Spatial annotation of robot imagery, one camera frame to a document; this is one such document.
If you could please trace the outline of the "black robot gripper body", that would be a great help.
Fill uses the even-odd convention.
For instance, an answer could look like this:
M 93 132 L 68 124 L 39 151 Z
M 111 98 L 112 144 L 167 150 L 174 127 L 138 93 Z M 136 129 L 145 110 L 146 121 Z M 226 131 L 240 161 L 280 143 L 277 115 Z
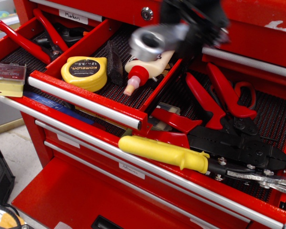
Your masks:
M 189 25 L 185 38 L 178 43 L 178 58 L 196 57 L 202 47 L 219 45 L 228 41 L 224 32 L 230 21 L 220 0 L 164 0 L 161 4 L 160 22 Z

